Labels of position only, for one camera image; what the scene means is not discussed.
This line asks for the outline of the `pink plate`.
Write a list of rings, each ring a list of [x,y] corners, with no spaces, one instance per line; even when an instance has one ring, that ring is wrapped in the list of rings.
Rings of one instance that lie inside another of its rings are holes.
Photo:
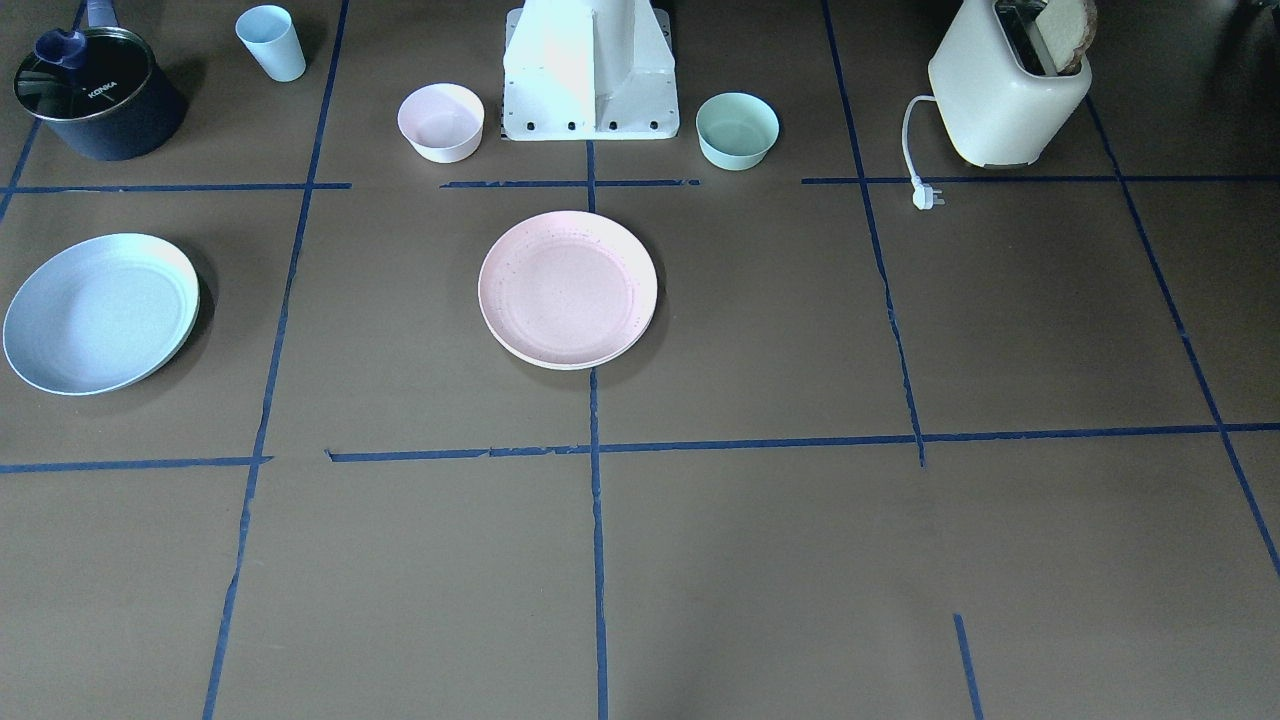
[[[486,254],[477,302],[657,307],[650,254],[627,228],[589,211],[549,211],[509,228]]]

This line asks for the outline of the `cream plate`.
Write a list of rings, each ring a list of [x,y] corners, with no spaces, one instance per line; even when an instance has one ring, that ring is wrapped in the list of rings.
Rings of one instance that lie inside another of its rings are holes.
[[[650,304],[525,305],[483,304],[495,341],[516,357],[553,370],[608,363],[644,336],[657,313]]]

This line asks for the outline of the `green bowl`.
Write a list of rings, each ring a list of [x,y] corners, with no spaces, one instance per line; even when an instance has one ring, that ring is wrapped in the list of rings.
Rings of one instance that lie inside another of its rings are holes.
[[[699,106],[695,129],[703,158],[722,170],[737,172],[749,170],[764,159],[781,135],[781,123],[763,99],[726,92]]]

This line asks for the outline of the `pink bowl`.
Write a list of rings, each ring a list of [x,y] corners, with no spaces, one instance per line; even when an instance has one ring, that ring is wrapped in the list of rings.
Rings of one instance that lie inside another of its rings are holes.
[[[404,97],[397,111],[397,126],[421,158],[452,164],[476,152],[485,117],[484,102],[472,90],[434,83]]]

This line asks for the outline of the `cream toaster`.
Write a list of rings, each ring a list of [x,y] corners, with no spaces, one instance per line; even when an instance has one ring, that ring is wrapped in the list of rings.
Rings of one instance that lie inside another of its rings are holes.
[[[1034,18],[1046,1],[965,1],[928,63],[947,136],[966,163],[1027,167],[1082,102],[1092,83],[1056,76]]]

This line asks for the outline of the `light blue cup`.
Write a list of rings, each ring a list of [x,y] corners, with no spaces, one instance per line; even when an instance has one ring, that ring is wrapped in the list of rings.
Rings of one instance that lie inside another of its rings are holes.
[[[236,20],[236,36],[275,82],[292,82],[306,70],[306,60],[292,14],[278,5],[257,5]]]

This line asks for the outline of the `blue plate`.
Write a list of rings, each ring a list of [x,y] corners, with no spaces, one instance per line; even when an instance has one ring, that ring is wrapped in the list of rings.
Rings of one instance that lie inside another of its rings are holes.
[[[99,236],[60,251],[22,283],[4,318],[3,350],[37,389],[101,395],[170,361],[198,309],[198,275],[174,243]]]

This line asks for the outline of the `bread slice in toaster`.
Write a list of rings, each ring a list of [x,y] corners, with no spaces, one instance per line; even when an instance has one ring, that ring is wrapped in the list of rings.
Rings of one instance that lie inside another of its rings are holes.
[[[1097,29],[1094,1],[1046,1],[1033,23],[1056,76],[1071,76],[1082,68]]]

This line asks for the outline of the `dark blue pot with lid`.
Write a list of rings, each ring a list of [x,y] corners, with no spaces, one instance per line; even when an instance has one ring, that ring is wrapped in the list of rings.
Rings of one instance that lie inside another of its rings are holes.
[[[49,29],[18,65],[17,101],[81,156],[124,161],[160,149],[182,126],[186,96],[113,1],[84,3],[84,26]]]

